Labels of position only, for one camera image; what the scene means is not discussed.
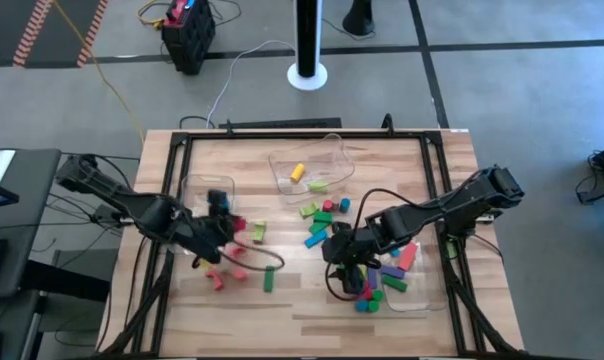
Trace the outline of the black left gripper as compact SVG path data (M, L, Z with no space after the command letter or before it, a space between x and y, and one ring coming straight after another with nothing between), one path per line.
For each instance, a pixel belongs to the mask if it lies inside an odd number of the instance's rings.
M236 216L182 217L172 225L171 240L198 258L218 264L220 248L233 240L236 232Z

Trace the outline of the clear plastic bin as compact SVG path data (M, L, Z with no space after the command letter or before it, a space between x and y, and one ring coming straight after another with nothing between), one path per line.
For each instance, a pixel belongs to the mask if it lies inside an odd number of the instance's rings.
M339 193L355 172L355 164L346 151L345 142L335 133L320 139L286 141L284 147L273 150L267 160L278 192L288 204ZM306 172L294 184L290 175L298 163L306 166ZM315 181L326 182L328 192L310 193L308 184Z
M404 292L380 283L391 311L402 315L425 315L446 307L448 299L444 289L440 254L433 241L414 240L415 255L401 281L407 285Z
M233 215L233 200L235 182L231 177L222 175L192 174L187 175L181 182L183 193L180 197L183 206L191 211L190 218L202 216ZM230 209L212 207L207 201L209 189L219 189L228 193Z

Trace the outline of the red long block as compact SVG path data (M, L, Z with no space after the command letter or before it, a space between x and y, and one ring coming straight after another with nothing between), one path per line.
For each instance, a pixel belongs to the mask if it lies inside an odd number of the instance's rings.
M401 252L397 267L403 271L409 271L416 257L418 246L411 242Z

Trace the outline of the black power strip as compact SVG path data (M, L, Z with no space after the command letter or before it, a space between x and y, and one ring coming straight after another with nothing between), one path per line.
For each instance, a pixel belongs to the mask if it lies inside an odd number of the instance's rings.
M285 128L341 128L340 117L231 122L220 124L220 129L285 129Z

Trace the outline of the black cone base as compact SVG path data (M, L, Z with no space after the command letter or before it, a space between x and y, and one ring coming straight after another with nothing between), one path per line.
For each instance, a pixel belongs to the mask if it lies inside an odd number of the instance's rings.
M342 21L343 29L355 36L372 34L375 30L372 0L353 0Z

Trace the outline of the black crate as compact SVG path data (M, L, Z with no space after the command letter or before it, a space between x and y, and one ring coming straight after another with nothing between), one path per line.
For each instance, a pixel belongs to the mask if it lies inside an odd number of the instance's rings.
M165 13L161 38L178 72L198 75L215 36L208 0L172 0Z

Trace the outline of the orange striped floor mat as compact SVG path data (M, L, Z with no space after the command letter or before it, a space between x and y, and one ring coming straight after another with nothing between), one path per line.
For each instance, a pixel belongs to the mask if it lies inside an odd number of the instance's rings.
M0 67L75 68L109 0L0 0Z

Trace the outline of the white standing fan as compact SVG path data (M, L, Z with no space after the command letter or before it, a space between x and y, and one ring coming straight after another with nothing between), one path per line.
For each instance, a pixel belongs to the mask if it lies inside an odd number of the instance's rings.
M323 0L293 0L295 62L287 70L289 84L301 91L315 91L328 80L320 63Z

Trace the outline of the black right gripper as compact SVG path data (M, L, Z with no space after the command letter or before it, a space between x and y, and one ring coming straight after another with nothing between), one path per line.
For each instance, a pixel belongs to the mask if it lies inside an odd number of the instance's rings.
M323 243L323 260L330 264L342 264L342 289L345 294L361 295L365 291L366 279L359 266L377 269L375 259L378 250L374 233L368 228L353 229L348 223L333 223L333 235Z

